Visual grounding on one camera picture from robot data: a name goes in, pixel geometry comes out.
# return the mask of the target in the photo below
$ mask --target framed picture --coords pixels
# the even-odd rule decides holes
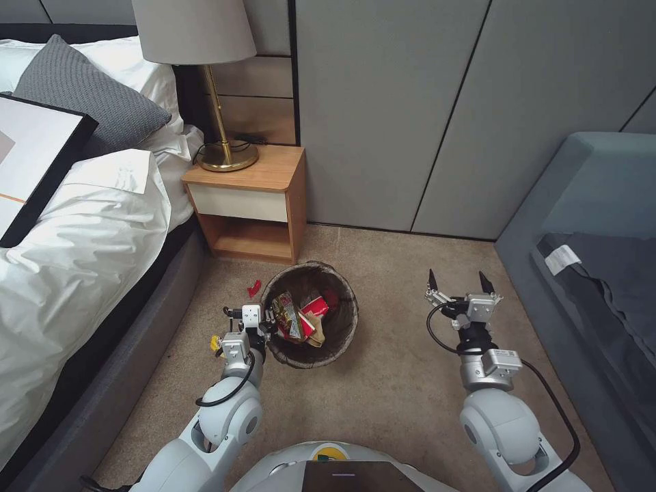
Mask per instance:
[[[0,247],[34,227],[97,126],[84,113],[0,94]]]

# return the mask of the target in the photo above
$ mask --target gray knit pillow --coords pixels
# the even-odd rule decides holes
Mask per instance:
[[[27,66],[13,95],[96,120],[98,128],[84,148],[87,157],[132,148],[171,119],[168,111],[102,73],[57,34]]]

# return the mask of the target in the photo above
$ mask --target white duvet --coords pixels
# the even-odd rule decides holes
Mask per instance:
[[[124,150],[74,164],[25,240],[0,249],[0,469],[158,256],[171,210],[153,154]]]

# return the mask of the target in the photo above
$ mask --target beige carpet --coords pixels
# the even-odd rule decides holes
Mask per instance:
[[[313,439],[334,439],[391,454],[462,491],[495,491],[483,459],[459,425],[465,397],[459,358],[439,348],[425,327],[428,268],[451,295],[478,290],[482,269],[505,296],[493,318],[493,337],[542,370],[582,442],[573,470],[596,492],[612,486],[536,337],[491,243],[313,225],[301,261],[332,264],[351,283],[359,325],[348,351],[324,368],[294,370],[267,357],[260,391],[264,422],[228,478],[231,487],[265,454]],[[248,301],[246,287],[263,285],[283,266],[208,258],[178,333],[129,421],[96,470],[109,486],[132,483],[155,453],[177,437],[196,412],[193,401],[216,382],[221,365],[210,337],[227,330],[224,305]],[[457,336],[448,320],[435,323],[445,341]],[[532,373],[515,379],[515,394],[535,412],[554,448],[571,440]]]

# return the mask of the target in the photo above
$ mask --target nightstand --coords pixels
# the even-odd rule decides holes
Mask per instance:
[[[246,169],[194,167],[182,182],[212,255],[294,264],[305,229],[305,150],[258,150]]]

